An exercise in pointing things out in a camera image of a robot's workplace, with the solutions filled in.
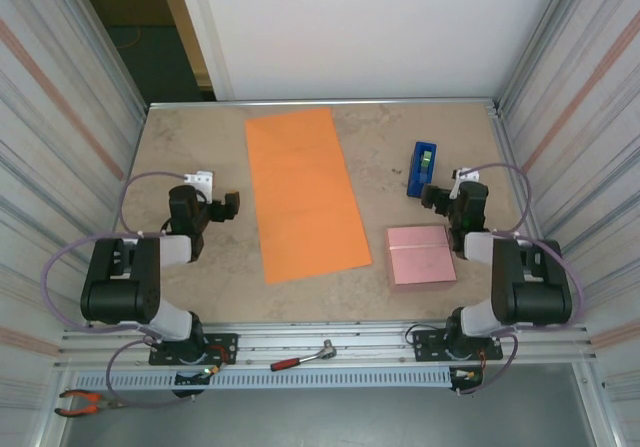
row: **pink cardboard box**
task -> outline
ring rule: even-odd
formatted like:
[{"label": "pink cardboard box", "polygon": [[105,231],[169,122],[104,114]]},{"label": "pink cardboard box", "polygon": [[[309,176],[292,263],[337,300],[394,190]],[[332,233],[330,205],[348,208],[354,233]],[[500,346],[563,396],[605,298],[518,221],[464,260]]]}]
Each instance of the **pink cardboard box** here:
[{"label": "pink cardboard box", "polygon": [[444,225],[387,229],[389,280],[398,292],[443,290],[456,272]]}]

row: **red handle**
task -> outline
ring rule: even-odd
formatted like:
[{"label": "red handle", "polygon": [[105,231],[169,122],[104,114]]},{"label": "red handle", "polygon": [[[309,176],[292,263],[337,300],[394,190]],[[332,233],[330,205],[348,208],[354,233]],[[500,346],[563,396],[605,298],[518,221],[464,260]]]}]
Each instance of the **red handle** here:
[{"label": "red handle", "polygon": [[281,360],[280,362],[276,362],[275,364],[271,364],[271,372],[277,372],[279,370],[290,369],[291,367],[295,367],[296,365],[300,365],[300,359]]}]

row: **orange paper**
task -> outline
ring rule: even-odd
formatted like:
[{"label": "orange paper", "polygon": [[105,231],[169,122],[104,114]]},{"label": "orange paper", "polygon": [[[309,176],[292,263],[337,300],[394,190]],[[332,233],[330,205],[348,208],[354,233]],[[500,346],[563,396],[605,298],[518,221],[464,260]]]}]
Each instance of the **orange paper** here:
[{"label": "orange paper", "polygon": [[248,120],[268,284],[371,264],[329,109]]}]

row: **pliers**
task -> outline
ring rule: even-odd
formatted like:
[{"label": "pliers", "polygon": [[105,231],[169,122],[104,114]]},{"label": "pliers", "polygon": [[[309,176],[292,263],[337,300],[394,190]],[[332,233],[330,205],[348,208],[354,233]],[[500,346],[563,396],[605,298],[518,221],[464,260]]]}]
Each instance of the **pliers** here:
[{"label": "pliers", "polygon": [[76,410],[55,409],[54,412],[61,417],[84,417],[85,415],[97,414],[104,409],[119,409],[121,407],[126,407],[122,402],[104,399],[101,394],[89,392],[87,390],[67,390],[61,393],[58,397],[61,399],[67,397],[81,397],[90,402],[89,405]]}]

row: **beige table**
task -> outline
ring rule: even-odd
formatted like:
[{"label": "beige table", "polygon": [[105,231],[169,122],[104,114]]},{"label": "beige table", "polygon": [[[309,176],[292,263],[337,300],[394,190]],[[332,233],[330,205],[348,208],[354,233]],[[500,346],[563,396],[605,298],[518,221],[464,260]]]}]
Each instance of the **beige table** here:
[{"label": "beige table", "polygon": [[[352,104],[332,106],[351,182],[364,222],[371,266],[266,285],[260,255],[244,130],[246,119],[302,110],[304,106],[207,106],[154,108],[142,136],[134,173],[214,170],[215,194],[239,190],[240,214],[212,223],[194,264],[163,270],[162,292],[175,305],[206,322],[334,321],[445,318],[461,305],[487,297],[488,266],[455,259],[457,284],[445,292],[392,293],[383,236],[392,226],[446,219],[405,195],[416,141],[438,145],[434,183],[453,184],[451,172],[499,160],[483,104]],[[483,171],[489,186],[487,225],[511,227],[517,216],[506,173]],[[168,217],[173,179],[134,184],[125,203],[133,228],[158,230]]]}]

